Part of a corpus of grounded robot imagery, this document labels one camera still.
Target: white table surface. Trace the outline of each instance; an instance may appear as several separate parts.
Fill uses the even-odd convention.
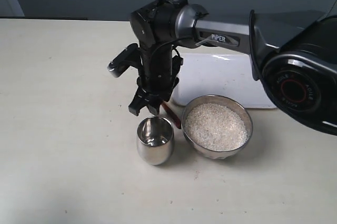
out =
[[[106,70],[132,42],[124,22],[0,19],[0,223],[336,223],[336,137],[278,110],[250,111],[232,159],[177,131],[166,165],[143,162],[135,130],[150,114],[127,110],[137,72]]]

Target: robotic arm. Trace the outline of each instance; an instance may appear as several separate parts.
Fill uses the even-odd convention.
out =
[[[134,11],[131,44],[108,65],[114,77],[138,69],[129,111],[157,115],[178,84],[176,48],[222,47],[250,55],[252,76],[269,99],[307,127],[337,135],[337,16],[323,12],[215,17],[187,0],[155,0]]]

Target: metal cup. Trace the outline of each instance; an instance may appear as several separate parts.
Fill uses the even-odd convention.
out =
[[[139,124],[137,151],[148,164],[163,164],[171,157],[173,150],[174,129],[167,119],[153,116]]]

